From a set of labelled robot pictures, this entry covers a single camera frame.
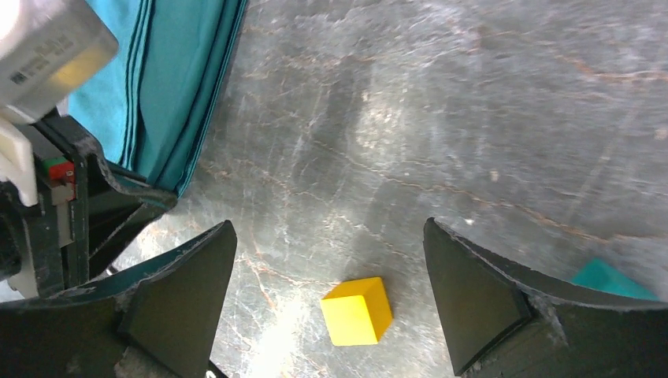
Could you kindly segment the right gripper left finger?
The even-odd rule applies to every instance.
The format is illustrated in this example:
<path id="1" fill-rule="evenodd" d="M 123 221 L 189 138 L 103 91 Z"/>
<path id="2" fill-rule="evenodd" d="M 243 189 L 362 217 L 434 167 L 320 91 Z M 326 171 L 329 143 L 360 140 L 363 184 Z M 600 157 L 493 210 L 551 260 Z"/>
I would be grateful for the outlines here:
<path id="1" fill-rule="evenodd" d="M 2 303 L 2 376 L 204 377 L 236 247 L 226 220 L 104 279 Z"/>

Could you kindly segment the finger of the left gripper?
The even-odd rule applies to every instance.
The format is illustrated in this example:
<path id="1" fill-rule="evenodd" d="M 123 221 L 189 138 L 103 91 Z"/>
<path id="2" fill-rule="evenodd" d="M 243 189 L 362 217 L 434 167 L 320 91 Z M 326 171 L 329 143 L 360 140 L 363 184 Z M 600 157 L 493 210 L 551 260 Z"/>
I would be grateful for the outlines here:
<path id="1" fill-rule="evenodd" d="M 175 207 L 177 195 L 90 154 L 87 163 L 87 264 L 101 275 L 150 223 Z"/>

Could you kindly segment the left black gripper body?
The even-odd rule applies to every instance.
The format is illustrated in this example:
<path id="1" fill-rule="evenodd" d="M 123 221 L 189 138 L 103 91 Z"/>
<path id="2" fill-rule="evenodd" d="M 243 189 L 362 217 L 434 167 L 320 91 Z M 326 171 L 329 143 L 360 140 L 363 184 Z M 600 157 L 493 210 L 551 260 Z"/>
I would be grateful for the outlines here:
<path id="1" fill-rule="evenodd" d="M 1 121 L 1 278 L 24 298 L 89 277 L 87 162 L 72 141 L 84 133 L 57 112 Z"/>

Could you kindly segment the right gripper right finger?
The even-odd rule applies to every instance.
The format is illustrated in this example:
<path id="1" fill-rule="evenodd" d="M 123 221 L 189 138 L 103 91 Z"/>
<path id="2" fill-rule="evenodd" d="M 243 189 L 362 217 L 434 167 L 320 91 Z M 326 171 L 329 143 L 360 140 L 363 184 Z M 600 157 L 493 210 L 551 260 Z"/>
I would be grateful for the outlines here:
<path id="1" fill-rule="evenodd" d="M 548 276 L 433 218 L 423 236 L 457 377 L 666 376 L 666 303 Z"/>

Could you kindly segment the teal cloth napkin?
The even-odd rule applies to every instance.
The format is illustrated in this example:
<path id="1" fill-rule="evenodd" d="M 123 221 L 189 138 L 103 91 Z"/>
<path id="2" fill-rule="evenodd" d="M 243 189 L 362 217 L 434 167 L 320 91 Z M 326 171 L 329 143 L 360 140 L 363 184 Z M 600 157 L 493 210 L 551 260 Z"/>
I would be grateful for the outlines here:
<path id="1" fill-rule="evenodd" d="M 69 97 L 108 161 L 183 194 L 191 182 L 246 3 L 93 1 L 117 56 Z"/>

